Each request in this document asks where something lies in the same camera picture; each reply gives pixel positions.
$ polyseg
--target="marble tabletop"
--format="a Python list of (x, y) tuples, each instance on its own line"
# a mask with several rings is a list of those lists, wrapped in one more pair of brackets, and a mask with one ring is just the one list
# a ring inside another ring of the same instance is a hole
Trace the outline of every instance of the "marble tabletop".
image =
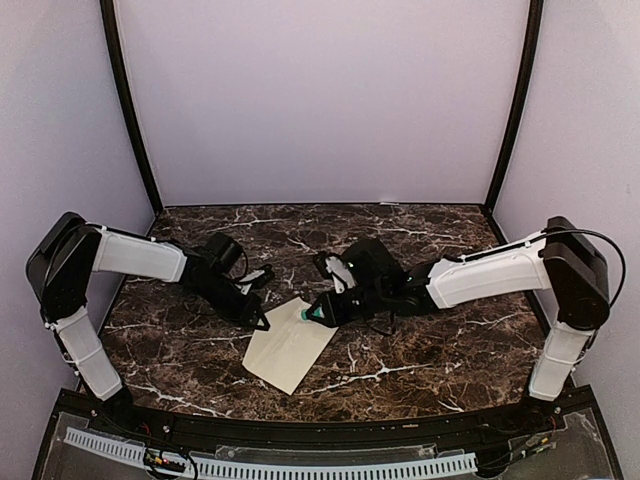
[[(274, 267), (265, 311), (331, 288), (311, 262), (379, 237), (406, 268), (497, 244), (477, 206), (260, 205), (166, 209), (151, 232), (184, 245), (217, 231), (239, 241), (253, 268)], [(386, 318), (372, 322), (386, 328)], [(517, 402), (544, 342), (520, 293), (397, 320), (391, 337), (362, 322), (338, 330), (289, 396), (242, 366), (251, 332), (213, 314), (179, 285), (129, 278), (101, 334), (139, 405), (272, 421), (407, 419)]]

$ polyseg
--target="white wall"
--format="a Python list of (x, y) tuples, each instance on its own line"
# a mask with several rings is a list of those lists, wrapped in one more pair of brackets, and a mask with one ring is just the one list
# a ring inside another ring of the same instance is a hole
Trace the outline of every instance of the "white wall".
[[(152, 220), (119, 109), (98, 1), (0, 5), (0, 477), (30, 478), (61, 386), (25, 262), (67, 210), (143, 232)], [(96, 324), (117, 278), (90, 289)]]
[(528, 1), (117, 3), (167, 204), (484, 201)]
[[(640, 478), (640, 4), (546, 2), (524, 119), (497, 219), (510, 239), (562, 214), (613, 237), (629, 278), (579, 367), (627, 478)], [(620, 271), (610, 255), (611, 288)], [(553, 313), (552, 302), (545, 306)]]

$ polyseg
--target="paper sheet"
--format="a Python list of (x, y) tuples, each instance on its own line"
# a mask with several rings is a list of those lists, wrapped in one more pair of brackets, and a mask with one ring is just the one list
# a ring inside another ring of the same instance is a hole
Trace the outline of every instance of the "paper sheet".
[(242, 361), (251, 373), (289, 395), (338, 330), (302, 320), (300, 313), (310, 306), (295, 298), (267, 312), (271, 329), (253, 333)]

